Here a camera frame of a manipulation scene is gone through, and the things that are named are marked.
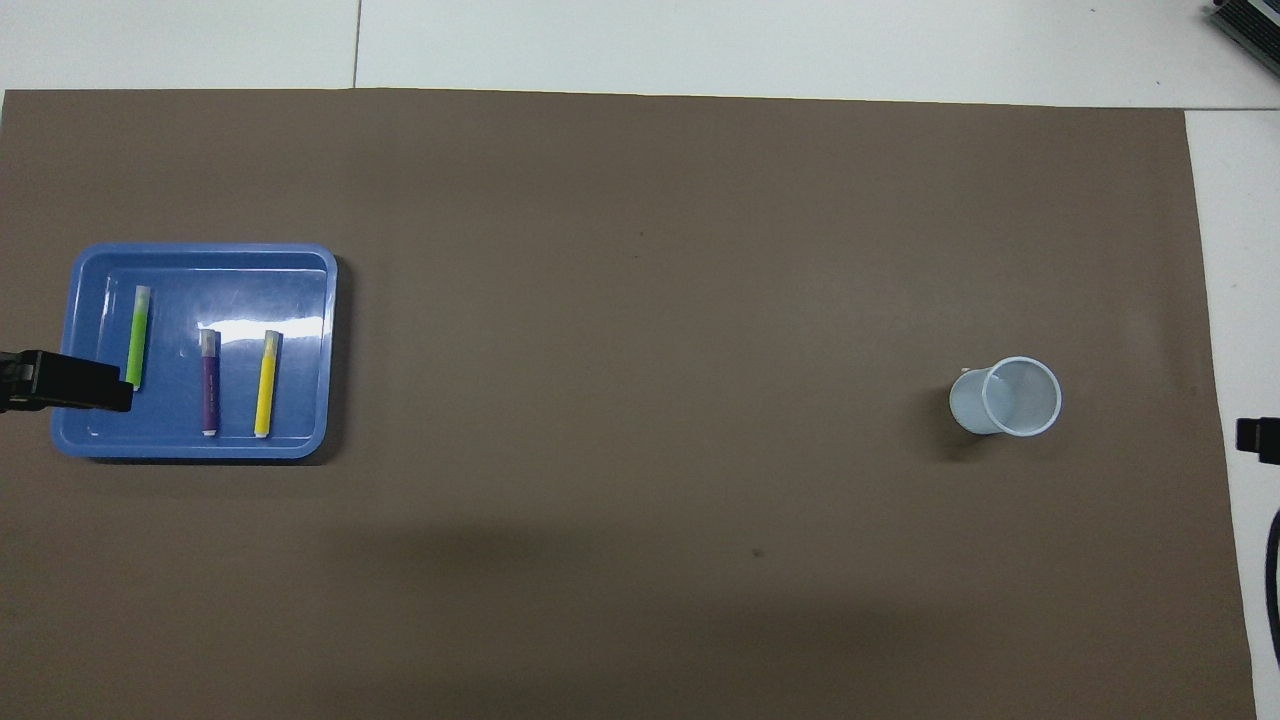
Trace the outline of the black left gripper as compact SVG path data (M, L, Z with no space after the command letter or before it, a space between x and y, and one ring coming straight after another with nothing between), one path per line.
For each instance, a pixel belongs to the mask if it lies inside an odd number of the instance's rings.
M49 351L1 351L1 413L35 413L37 405L128 413L133 396L118 366Z

